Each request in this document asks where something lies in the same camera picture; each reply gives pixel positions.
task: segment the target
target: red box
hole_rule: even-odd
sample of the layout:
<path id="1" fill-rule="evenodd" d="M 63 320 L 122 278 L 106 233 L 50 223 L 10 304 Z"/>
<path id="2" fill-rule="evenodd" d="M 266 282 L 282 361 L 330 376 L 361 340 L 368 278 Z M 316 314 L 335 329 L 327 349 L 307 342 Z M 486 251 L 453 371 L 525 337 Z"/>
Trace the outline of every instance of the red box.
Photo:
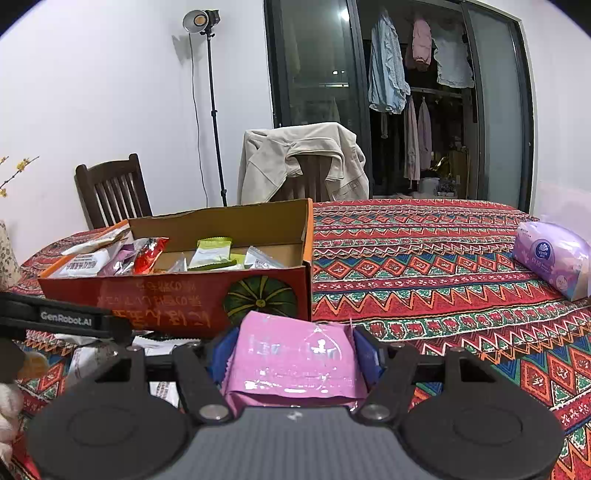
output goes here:
<path id="1" fill-rule="evenodd" d="M 109 230 L 126 222 L 134 238 L 170 238 L 155 270 L 166 270 L 179 252 L 191 258 L 197 241 L 212 236 L 232 238 L 232 252 L 236 253 L 244 253 L 254 245 L 288 268 L 51 278 L 72 258 L 67 256 L 40 275 L 45 296 L 111 309 L 127 317 L 136 329 L 197 338 L 214 337 L 239 323 L 250 310 L 311 320 L 310 199 L 130 219 Z"/>

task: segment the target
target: tripod pole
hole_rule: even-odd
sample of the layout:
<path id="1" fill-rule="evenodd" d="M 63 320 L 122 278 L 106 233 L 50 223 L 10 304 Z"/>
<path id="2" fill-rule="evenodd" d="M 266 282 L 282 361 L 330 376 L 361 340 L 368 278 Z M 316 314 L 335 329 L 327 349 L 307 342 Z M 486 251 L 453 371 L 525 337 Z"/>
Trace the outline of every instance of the tripod pole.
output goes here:
<path id="1" fill-rule="evenodd" d="M 223 185 L 223 170 L 222 170 L 222 158 L 220 157 L 220 141 L 217 135 L 217 110 L 216 110 L 216 101 L 213 96 L 213 70 L 212 70 L 212 37 L 215 33 L 212 33 L 211 28 L 205 29 L 205 33 L 207 35 L 207 60 L 209 62 L 209 91 L 212 94 L 212 119 L 213 119 L 213 136 L 216 140 L 216 155 L 217 155 L 217 171 L 220 175 L 220 195 L 222 196 L 222 202 L 224 207 L 228 206 L 228 201 L 226 200 L 226 189 Z"/>

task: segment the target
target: floral vase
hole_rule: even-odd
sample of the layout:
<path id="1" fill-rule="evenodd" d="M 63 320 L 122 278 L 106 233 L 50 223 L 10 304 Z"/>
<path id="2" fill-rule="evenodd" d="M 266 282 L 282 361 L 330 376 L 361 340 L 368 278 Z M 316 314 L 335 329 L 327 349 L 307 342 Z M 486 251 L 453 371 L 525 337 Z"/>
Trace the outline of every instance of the floral vase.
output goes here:
<path id="1" fill-rule="evenodd" d="M 21 269 L 12 251 L 12 245 L 6 231 L 6 224 L 0 220 L 0 291 L 8 290 L 18 283 Z"/>

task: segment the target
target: tablecloth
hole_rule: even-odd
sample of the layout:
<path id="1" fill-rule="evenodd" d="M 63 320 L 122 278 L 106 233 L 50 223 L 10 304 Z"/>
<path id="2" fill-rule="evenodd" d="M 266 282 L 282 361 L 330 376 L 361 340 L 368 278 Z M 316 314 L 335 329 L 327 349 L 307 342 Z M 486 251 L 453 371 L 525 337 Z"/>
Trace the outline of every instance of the tablecloth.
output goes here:
<path id="1" fill-rule="evenodd" d="M 591 302 L 569 302 L 511 259 L 519 222 L 534 219 L 500 204 L 464 200 L 365 200 L 314 205 L 313 319 L 361 323 L 384 341 L 422 353 L 463 346 L 544 403 L 566 439 L 554 479 L 591 479 Z M 36 274 L 81 233 L 24 264 L 18 293 L 41 294 Z M 22 385 L 25 409 L 14 471 L 37 478 L 23 432 L 59 395 L 72 346 L 30 332 L 25 348 L 51 364 Z M 441 391 L 419 384 L 413 405 Z"/>

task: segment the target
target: red tablecloth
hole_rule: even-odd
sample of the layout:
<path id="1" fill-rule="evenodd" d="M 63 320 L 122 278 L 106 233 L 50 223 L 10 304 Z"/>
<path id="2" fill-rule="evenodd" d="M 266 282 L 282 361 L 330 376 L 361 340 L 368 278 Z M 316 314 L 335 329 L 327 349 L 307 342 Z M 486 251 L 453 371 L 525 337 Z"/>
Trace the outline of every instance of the red tablecloth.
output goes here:
<path id="1" fill-rule="evenodd" d="M 422 353 L 463 346 L 491 361 L 562 421 L 567 436 L 553 478 L 591 479 L 591 303 L 564 300 L 512 261 L 517 224 L 529 219 L 504 205 L 462 200 L 315 204 L 313 317 L 351 319 L 382 340 L 409 341 Z M 41 294 L 36 274 L 88 236 L 69 237 L 33 256 L 14 291 Z M 22 385 L 23 429 L 62 391 L 72 352 L 45 333 L 30 332 L 26 345 L 44 351 L 52 367 L 40 381 Z M 414 402 L 440 389 L 418 385 Z M 22 435 L 15 470 L 23 478 L 36 476 Z"/>

